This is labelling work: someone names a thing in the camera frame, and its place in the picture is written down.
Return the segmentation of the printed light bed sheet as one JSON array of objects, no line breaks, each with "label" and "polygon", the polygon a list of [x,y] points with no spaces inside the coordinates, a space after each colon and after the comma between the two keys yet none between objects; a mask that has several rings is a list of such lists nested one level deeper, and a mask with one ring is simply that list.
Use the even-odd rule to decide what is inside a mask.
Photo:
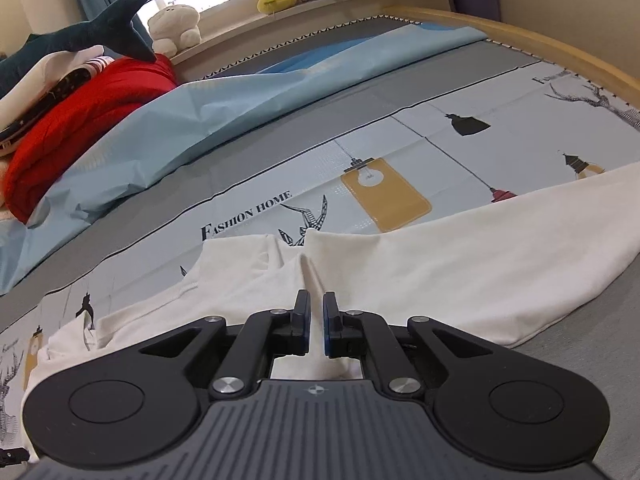
[{"label": "printed light bed sheet", "polygon": [[69,322],[99,321],[179,283],[214,238],[309,231],[375,235],[630,164],[639,113],[538,61],[405,105],[360,126],[294,114],[235,139],[96,222],[38,269],[32,308],[1,334],[1,443],[22,443],[39,350]]}]

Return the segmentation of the red blanket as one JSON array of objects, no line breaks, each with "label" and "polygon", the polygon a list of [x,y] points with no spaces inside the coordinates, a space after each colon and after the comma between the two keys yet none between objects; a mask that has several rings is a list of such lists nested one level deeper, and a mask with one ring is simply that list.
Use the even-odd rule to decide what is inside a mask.
[{"label": "red blanket", "polygon": [[119,58],[36,121],[1,178],[4,206],[21,222],[52,184],[124,118],[177,88],[169,58]]}]

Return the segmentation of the dark teal shark plush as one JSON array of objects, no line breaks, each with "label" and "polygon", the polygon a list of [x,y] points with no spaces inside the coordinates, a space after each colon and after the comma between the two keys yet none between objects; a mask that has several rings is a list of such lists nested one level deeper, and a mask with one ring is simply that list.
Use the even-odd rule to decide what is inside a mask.
[{"label": "dark teal shark plush", "polygon": [[95,46],[153,62],[155,53],[134,28],[132,20],[149,0],[116,0],[91,21],[82,21],[57,32],[28,37],[23,47],[1,61],[1,96],[9,93],[46,55],[79,52]]}]

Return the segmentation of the light blue sheet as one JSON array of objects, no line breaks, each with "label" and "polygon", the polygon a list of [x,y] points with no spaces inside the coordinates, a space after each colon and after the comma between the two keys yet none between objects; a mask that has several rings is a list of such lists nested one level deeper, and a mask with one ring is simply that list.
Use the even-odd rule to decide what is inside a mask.
[{"label": "light blue sheet", "polygon": [[256,74],[183,84],[116,125],[54,181],[28,222],[1,226],[1,290],[9,292],[112,203],[238,136],[332,94],[485,40],[473,27],[414,22],[320,47]]}]

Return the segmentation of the wooden bed frame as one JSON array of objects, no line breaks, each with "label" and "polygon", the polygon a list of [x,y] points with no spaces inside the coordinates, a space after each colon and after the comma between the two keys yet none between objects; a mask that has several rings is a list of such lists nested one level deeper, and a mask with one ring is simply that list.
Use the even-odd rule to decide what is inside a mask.
[{"label": "wooden bed frame", "polygon": [[518,26],[486,20],[486,18],[417,6],[386,6],[383,12],[406,20],[476,28],[484,32],[490,40],[567,68],[605,88],[631,106],[639,107],[640,86],[637,78],[560,40]]}]

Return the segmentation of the white plush toy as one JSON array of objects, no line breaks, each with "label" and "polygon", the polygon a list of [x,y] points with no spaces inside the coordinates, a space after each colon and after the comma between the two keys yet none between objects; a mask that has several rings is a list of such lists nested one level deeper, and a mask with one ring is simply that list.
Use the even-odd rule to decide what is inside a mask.
[{"label": "white plush toy", "polygon": [[200,18],[198,10],[185,4],[166,6],[154,14],[148,21],[154,53],[173,58],[200,44]]}]

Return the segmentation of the white folded quilt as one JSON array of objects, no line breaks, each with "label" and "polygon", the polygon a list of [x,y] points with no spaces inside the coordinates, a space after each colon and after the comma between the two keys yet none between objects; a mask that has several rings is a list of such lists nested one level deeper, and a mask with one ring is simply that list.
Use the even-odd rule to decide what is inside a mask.
[{"label": "white folded quilt", "polygon": [[1,98],[1,156],[12,154],[43,115],[113,62],[102,46],[42,58]]}]

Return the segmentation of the white long-sleeve shirt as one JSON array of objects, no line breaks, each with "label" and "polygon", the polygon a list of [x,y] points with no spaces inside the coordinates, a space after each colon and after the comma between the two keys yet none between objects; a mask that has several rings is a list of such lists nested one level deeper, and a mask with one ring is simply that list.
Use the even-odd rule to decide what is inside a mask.
[{"label": "white long-sleeve shirt", "polygon": [[32,385],[218,315],[291,307],[334,292],[345,310],[402,323],[426,315],[515,347],[597,298],[638,256],[639,168],[630,164],[375,235],[309,231],[208,240],[177,284],[99,321],[80,318],[39,350]]}]

